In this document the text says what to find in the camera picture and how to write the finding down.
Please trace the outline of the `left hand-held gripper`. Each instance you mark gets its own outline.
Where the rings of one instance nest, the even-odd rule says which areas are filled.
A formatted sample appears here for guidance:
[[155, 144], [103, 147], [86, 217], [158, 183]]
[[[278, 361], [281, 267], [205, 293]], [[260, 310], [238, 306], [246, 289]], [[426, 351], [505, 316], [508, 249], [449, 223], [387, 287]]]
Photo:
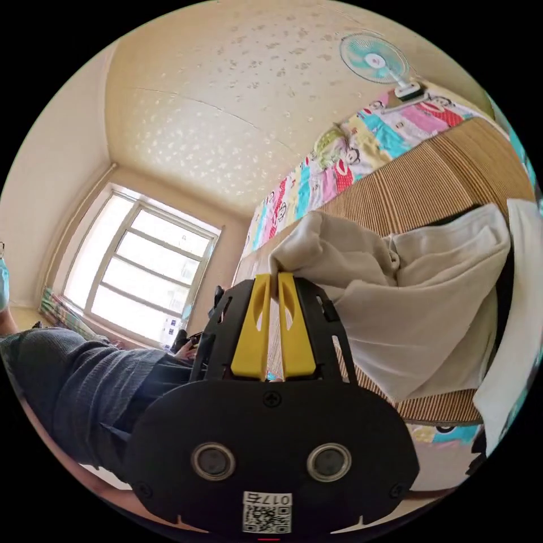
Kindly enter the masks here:
[[202, 332], [188, 335], [185, 329], [179, 329], [173, 345], [170, 347], [170, 352], [177, 353], [186, 344], [196, 348], [200, 342], [201, 336]]

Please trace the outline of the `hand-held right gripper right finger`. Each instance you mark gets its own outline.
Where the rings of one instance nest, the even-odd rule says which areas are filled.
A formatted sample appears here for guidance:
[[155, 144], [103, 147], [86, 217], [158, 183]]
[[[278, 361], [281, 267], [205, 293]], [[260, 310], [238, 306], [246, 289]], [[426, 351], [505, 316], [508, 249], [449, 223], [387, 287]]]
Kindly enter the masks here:
[[278, 274], [279, 328], [285, 377], [310, 377], [316, 370], [295, 277]]

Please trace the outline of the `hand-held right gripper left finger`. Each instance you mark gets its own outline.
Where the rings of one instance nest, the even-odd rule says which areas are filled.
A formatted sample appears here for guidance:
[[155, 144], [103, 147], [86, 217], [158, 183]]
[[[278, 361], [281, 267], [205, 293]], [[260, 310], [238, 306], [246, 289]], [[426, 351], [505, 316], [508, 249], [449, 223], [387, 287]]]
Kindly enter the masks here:
[[265, 377], [268, 366], [270, 324], [270, 274], [259, 274], [251, 292], [231, 363], [235, 377]]

